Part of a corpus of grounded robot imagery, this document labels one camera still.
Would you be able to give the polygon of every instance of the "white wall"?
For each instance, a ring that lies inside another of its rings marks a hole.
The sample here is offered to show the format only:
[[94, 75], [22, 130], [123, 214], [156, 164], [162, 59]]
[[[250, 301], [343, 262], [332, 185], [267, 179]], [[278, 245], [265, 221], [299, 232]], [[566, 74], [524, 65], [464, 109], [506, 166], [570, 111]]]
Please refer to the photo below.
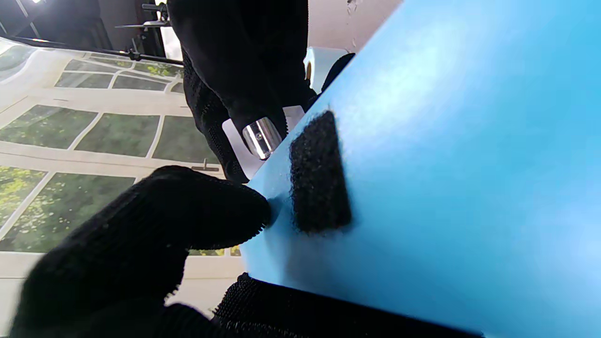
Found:
[[0, 279], [0, 337], [8, 335], [21, 283], [22, 280], [16, 278]]
[[185, 279], [180, 290], [167, 304], [186, 304], [212, 318], [212, 311], [221, 302], [227, 288], [235, 281], [235, 278]]
[[309, 0], [309, 46], [360, 51], [402, 0]]

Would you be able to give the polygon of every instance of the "window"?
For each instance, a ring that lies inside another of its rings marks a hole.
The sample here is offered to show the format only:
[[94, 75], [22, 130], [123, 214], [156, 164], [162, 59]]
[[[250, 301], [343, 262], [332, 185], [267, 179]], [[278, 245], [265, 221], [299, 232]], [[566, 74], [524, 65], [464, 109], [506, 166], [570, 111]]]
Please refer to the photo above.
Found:
[[[10, 48], [0, 49], [0, 76], [7, 69], [3, 55], [12, 55], [10, 69], [17, 73], [36, 50], [6, 54]], [[47, 252], [162, 165], [223, 178], [181, 95], [181, 67], [116, 55], [54, 55], [62, 74], [44, 73], [47, 79], [32, 86], [43, 90], [17, 105], [8, 102], [0, 114], [0, 251]], [[237, 248], [191, 252], [239, 254]]]
[[134, 180], [55, 174], [0, 240], [0, 251], [48, 252]]
[[0, 129], [0, 141], [67, 149], [95, 112], [37, 105]]
[[165, 116], [153, 158], [194, 163], [206, 159], [207, 163], [219, 163], [205, 137], [196, 129], [194, 119], [184, 116]]
[[116, 55], [92, 54], [74, 58], [65, 66], [55, 87], [136, 89], [183, 93], [183, 68], [149, 61], [126, 61]]
[[107, 89], [111, 80], [112, 75], [65, 72], [58, 79], [56, 87]]
[[18, 73], [24, 66], [35, 48], [15, 45], [0, 54], [0, 81]]
[[117, 76], [113, 88], [163, 91], [165, 89], [165, 84], [145, 79], [131, 78], [129, 76]]
[[145, 157], [158, 124], [158, 116], [104, 114], [75, 150]]
[[45, 174], [43, 171], [0, 166], [0, 227]]

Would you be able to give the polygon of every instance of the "blue panel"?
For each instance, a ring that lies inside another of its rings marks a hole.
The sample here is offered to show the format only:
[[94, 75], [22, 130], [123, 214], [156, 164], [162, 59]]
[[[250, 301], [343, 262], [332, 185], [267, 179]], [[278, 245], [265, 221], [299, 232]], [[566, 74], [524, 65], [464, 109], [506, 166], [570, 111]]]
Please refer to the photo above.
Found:
[[[406, 1], [261, 168], [254, 278], [495, 337], [601, 337], [601, 3]], [[354, 221], [293, 229], [336, 115]]]

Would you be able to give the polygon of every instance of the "white plastic part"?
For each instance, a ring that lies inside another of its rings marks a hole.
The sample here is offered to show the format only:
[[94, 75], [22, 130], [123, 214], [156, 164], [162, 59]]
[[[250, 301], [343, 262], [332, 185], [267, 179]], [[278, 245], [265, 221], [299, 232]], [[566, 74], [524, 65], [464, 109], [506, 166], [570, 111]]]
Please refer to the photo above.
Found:
[[343, 55], [348, 54], [344, 49], [309, 47], [305, 56], [305, 73], [311, 81], [310, 87], [316, 92], [322, 91], [323, 83], [332, 65]]
[[[284, 114], [286, 115], [286, 122], [288, 123], [288, 132], [290, 132], [298, 121], [305, 115], [301, 106], [291, 106], [284, 107]], [[221, 128], [223, 128], [225, 135], [230, 141], [231, 147], [234, 149], [234, 153], [238, 158], [238, 162], [242, 167], [242, 171], [244, 171], [244, 175], [248, 177], [248, 179], [252, 179], [255, 176], [255, 173], [261, 166], [265, 163], [265, 161], [261, 161], [257, 157], [255, 157], [249, 150], [246, 148], [244, 141], [242, 141], [242, 137], [238, 134], [234, 123], [231, 119], [225, 121]]]

